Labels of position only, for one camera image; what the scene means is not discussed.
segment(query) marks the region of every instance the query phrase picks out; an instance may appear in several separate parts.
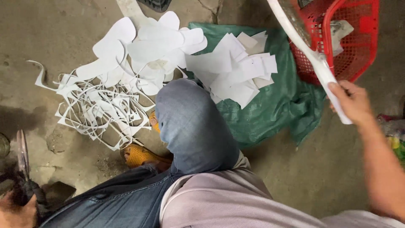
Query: concrete floor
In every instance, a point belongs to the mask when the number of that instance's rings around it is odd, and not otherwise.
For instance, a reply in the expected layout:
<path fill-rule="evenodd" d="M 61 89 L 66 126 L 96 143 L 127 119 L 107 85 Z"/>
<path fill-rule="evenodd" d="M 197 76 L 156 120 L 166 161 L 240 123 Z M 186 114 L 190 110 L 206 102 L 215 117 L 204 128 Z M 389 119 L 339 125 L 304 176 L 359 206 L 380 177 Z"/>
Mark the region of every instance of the concrete floor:
<path fill-rule="evenodd" d="M 403 1 L 381 1 L 378 56 L 358 80 L 376 113 L 401 112 L 404 7 Z M 149 17 L 161 15 L 141 8 Z M 277 26 L 265 0 L 172 0 L 169 10 L 181 26 L 191 21 Z M 0 132 L 15 148 L 16 131 L 26 131 L 31 176 L 39 184 L 62 181 L 79 194 L 127 169 L 118 152 L 56 124 L 63 98 L 35 86 L 39 70 L 25 62 L 43 63 L 48 80 L 57 80 L 59 73 L 94 61 L 92 46 L 121 17 L 115 0 L 0 1 Z M 166 152 L 163 144 L 152 146 L 157 133 L 143 131 L 139 137 L 152 151 Z M 355 128 L 340 124 L 325 108 L 320 126 L 298 148 L 285 130 L 244 152 L 275 200 L 323 217 L 367 209 L 361 148 Z"/>

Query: blue jeans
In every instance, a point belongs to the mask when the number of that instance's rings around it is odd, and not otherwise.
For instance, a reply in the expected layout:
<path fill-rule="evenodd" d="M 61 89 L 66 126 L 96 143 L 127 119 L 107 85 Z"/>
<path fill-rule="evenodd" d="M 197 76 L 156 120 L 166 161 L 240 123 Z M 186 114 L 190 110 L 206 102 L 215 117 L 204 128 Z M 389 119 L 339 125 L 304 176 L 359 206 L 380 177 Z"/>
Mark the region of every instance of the blue jeans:
<path fill-rule="evenodd" d="M 41 227 L 159 227 L 166 190 L 187 174 L 231 169 L 239 148 L 209 94 L 179 79 L 156 96 L 160 138 L 174 154 L 169 170 L 131 169 L 69 200 Z"/>

